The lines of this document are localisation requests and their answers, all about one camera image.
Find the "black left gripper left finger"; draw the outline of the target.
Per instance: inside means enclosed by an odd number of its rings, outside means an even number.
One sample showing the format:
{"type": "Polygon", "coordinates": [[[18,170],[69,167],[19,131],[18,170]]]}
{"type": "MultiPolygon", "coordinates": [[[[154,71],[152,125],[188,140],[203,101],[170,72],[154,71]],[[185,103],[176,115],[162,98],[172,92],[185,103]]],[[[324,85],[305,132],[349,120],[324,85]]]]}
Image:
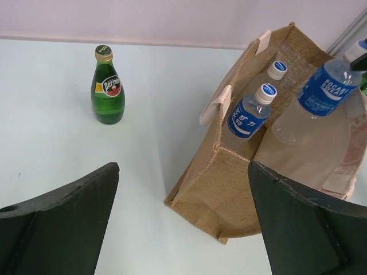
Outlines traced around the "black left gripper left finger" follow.
{"type": "Polygon", "coordinates": [[[94,274],[118,182],[111,162],[1,208],[1,274],[94,274]]]}

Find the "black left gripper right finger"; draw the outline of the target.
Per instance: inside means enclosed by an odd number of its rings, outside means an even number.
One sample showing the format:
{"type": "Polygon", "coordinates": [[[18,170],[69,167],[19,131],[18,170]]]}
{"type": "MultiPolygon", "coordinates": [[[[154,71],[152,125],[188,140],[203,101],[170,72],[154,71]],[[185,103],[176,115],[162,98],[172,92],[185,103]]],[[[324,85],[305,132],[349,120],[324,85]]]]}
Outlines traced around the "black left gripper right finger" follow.
{"type": "Polygon", "coordinates": [[[257,161],[248,177],[272,274],[366,274],[366,207],[257,161]]]}

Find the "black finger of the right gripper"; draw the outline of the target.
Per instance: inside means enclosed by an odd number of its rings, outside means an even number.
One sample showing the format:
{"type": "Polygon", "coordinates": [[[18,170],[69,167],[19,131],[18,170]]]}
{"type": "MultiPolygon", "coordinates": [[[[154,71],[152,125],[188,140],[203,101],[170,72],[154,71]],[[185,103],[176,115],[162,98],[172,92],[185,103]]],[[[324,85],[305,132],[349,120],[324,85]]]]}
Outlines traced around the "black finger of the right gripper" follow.
{"type": "Polygon", "coordinates": [[[352,71],[367,71],[367,53],[361,55],[350,64],[352,71]]]}

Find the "blue cap plastic bottle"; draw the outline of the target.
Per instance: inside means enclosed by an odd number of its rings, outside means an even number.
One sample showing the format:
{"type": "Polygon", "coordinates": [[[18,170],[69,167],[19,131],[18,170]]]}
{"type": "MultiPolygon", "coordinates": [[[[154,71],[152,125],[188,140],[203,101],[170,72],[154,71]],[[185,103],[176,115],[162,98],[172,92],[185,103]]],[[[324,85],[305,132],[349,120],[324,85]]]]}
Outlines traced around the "blue cap plastic bottle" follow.
{"type": "Polygon", "coordinates": [[[275,97],[283,92],[280,81],[286,73],[287,66],[285,63],[281,61],[274,61],[266,71],[257,74],[252,79],[248,86],[250,93],[256,93],[263,84],[271,84],[273,87],[275,87],[277,93],[276,95],[272,96],[272,98],[270,98],[270,96],[266,96],[266,99],[263,100],[267,103],[267,106],[270,106],[275,97]]]}

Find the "blue label water bottle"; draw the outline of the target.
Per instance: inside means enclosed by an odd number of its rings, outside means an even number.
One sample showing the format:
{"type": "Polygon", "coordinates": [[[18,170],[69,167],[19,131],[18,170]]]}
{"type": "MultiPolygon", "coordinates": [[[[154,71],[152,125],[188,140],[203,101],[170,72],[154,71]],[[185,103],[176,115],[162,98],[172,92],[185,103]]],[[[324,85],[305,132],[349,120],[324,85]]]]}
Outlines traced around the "blue label water bottle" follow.
{"type": "Polygon", "coordinates": [[[270,83],[262,84],[251,95],[244,96],[234,107],[222,129],[224,147],[239,153],[247,142],[269,119],[277,89],[270,83]]]}

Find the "green Perrier glass bottle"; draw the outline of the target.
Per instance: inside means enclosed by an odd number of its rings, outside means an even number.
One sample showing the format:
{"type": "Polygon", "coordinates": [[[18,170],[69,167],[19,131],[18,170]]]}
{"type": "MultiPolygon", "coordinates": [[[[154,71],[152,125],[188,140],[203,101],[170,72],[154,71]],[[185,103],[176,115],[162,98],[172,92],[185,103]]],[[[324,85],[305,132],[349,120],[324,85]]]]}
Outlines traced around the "green Perrier glass bottle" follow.
{"type": "Polygon", "coordinates": [[[98,121],[106,125],[118,123],[124,113],[125,94],[113,65],[113,52],[107,45],[95,49],[96,69],[91,85],[91,103],[98,121]]]}

